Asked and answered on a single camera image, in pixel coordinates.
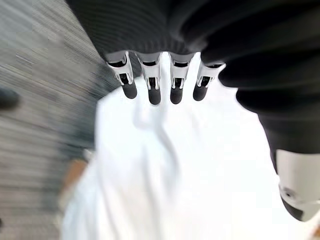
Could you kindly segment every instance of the black fingertip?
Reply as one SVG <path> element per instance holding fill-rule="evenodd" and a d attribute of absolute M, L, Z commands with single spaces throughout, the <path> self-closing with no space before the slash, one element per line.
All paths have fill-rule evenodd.
<path fill-rule="evenodd" d="M 194 90 L 193 90 L 193 99 L 196 101 L 203 100 L 207 94 L 207 90 L 208 90 L 208 88 L 205 86 L 195 85 Z"/>
<path fill-rule="evenodd" d="M 295 219 L 297 219 L 298 221 L 302 221 L 302 215 L 304 212 L 291 206 L 282 197 L 281 197 L 281 200 L 283 202 L 285 209 L 288 211 L 288 213 L 290 213 L 291 216 L 294 217 Z"/>
<path fill-rule="evenodd" d="M 137 87 L 135 82 L 133 81 L 132 84 L 125 84 L 122 86 L 124 95 L 128 99 L 134 99 L 137 96 Z"/>
<path fill-rule="evenodd" d="M 148 96 L 150 103 L 153 105 L 158 105 L 161 102 L 160 89 L 157 90 L 152 88 L 151 90 L 148 90 Z"/>
<path fill-rule="evenodd" d="M 171 88 L 170 100 L 173 104 L 179 104 L 182 100 L 183 90 L 180 88 Z"/>

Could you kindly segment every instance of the white shirt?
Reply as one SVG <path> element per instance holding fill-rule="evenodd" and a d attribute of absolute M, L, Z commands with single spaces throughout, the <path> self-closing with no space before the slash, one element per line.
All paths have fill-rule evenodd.
<path fill-rule="evenodd" d="M 269 146 L 255 114 L 216 80 L 192 98 L 196 55 L 182 102 L 170 102 L 161 57 L 161 103 L 117 89 L 97 105 L 95 158 L 77 186 L 63 240 L 302 240 L 316 227 L 282 204 Z"/>

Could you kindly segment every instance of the black object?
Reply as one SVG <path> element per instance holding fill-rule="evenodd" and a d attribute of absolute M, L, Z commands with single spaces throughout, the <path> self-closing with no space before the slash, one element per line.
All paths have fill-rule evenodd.
<path fill-rule="evenodd" d="M 149 101 L 153 105 L 158 105 L 161 102 L 160 89 L 151 88 L 148 90 Z"/>
<path fill-rule="evenodd" d="M 0 88 L 0 110 L 11 110 L 18 106 L 19 95 L 7 88 Z"/>
<path fill-rule="evenodd" d="M 170 91 L 170 100 L 173 104 L 179 104 L 182 100 L 183 89 L 180 89 L 178 86 L 171 88 Z"/>
<path fill-rule="evenodd" d="M 194 90 L 193 90 L 193 99 L 196 101 L 203 100 L 207 94 L 207 90 L 208 90 L 208 88 L 205 86 L 195 85 Z"/>
<path fill-rule="evenodd" d="M 128 99 L 134 99 L 137 96 L 137 87 L 136 87 L 135 81 L 133 81 L 132 84 L 122 85 L 122 89 L 123 89 L 124 95 Z"/>
<path fill-rule="evenodd" d="M 274 166 L 277 149 L 320 153 L 318 0 L 66 1 L 104 59 L 123 50 L 201 52 L 206 66 L 226 63 L 219 79 L 258 114 Z M 196 86 L 193 97 L 205 94 Z"/>

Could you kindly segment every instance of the white fabric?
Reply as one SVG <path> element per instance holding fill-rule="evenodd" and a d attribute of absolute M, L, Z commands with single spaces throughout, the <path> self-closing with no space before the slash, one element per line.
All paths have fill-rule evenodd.
<path fill-rule="evenodd" d="M 63 240 L 303 240 L 303 223 L 284 208 L 258 118 L 216 80 L 192 98 L 196 55 L 183 99 L 170 103 L 169 56 L 161 57 L 161 104 L 122 89 L 97 106 L 96 154 L 81 178 Z"/>

